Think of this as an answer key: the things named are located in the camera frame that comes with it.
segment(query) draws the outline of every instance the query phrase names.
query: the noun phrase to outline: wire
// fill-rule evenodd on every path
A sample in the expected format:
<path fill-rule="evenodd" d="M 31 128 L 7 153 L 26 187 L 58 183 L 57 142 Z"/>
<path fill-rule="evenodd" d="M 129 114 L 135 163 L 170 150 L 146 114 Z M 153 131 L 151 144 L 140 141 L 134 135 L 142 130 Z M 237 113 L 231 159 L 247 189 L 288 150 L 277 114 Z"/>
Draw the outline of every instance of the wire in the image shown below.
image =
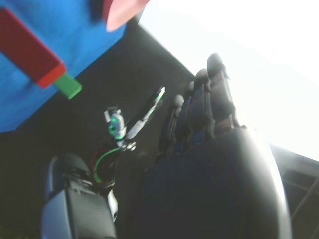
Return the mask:
<path fill-rule="evenodd" d="M 98 160 L 96 161 L 96 163 L 95 163 L 95 165 L 94 165 L 94 175 L 93 175 L 93 177 L 94 177 L 94 179 L 95 179 L 96 182 L 98 182 L 98 183 L 103 183 L 103 180 L 102 180 L 102 179 L 98 176 L 98 174 L 97 174 L 97 168 L 98 168 L 98 165 L 99 165 L 99 163 L 101 162 L 101 160 L 102 160 L 104 157 L 108 156 L 109 154 L 118 151 L 119 149 L 120 149 L 120 148 L 114 148 L 114 149 L 112 149 L 112 150 L 110 150 L 110 151 L 108 151 L 108 152 L 102 154 L 101 157 L 98 158 Z"/>

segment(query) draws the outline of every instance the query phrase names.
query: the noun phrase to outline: blue surface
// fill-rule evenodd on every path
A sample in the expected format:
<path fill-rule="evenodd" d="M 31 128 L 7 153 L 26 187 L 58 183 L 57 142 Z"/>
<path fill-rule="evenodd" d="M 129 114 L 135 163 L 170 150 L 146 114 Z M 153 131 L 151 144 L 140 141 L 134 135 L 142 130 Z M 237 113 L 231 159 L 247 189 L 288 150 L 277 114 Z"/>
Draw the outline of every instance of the blue surface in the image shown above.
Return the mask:
<path fill-rule="evenodd" d="M 3 6 L 64 61 L 72 76 L 115 44 L 125 30 L 122 26 L 106 32 L 102 19 L 94 16 L 99 10 L 91 8 L 91 0 L 0 0 Z M 43 89 L 34 84 L 0 53 L 0 132 L 15 130 L 56 92 L 54 86 Z"/>

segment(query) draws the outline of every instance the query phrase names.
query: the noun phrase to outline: dark floor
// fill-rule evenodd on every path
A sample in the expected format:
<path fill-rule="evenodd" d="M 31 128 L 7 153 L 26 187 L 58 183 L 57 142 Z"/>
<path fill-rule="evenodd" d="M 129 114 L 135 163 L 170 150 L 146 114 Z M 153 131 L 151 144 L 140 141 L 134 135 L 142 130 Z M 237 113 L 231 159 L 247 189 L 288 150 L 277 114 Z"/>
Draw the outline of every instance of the dark floor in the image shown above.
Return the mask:
<path fill-rule="evenodd" d="M 152 165 L 157 153 L 167 106 L 192 79 L 141 28 L 130 28 L 120 42 L 77 77 L 83 91 L 75 98 L 68 101 L 56 94 L 15 132 L 0 134 L 0 225 L 38 238 L 44 175 L 50 158 L 70 151 L 89 162 L 107 132 L 106 107 L 117 105 L 125 119 L 130 119 L 158 86 L 165 86 L 164 104 L 138 135 L 137 150 L 130 157 L 124 154 L 119 161 L 115 194 L 120 204 L 119 219 L 124 221 L 141 173 Z M 277 150 L 275 157 L 281 155 Z M 292 195 L 292 210 L 305 192 L 291 185 L 286 191 Z M 316 227 L 318 221 L 313 221 L 311 227 Z"/>

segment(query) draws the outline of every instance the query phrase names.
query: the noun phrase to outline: pink object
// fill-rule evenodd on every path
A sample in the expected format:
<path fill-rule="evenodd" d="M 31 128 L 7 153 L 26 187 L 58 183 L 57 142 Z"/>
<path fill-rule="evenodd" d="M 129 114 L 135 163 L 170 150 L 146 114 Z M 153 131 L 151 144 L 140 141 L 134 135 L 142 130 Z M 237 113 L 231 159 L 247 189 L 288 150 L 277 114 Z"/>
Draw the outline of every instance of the pink object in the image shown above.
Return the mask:
<path fill-rule="evenodd" d="M 139 13 L 150 0 L 104 0 L 106 31 L 114 31 Z"/>

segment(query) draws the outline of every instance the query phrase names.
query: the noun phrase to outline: red and green object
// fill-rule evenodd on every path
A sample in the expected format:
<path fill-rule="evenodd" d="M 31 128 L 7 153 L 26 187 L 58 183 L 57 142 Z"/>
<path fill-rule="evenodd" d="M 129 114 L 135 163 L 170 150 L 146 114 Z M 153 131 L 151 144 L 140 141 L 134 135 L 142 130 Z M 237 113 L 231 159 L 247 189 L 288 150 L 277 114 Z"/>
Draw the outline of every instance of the red and green object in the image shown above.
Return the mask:
<path fill-rule="evenodd" d="M 54 82 L 69 99 L 82 89 L 64 63 L 7 8 L 0 9 L 0 36 L 0 51 L 39 86 Z"/>

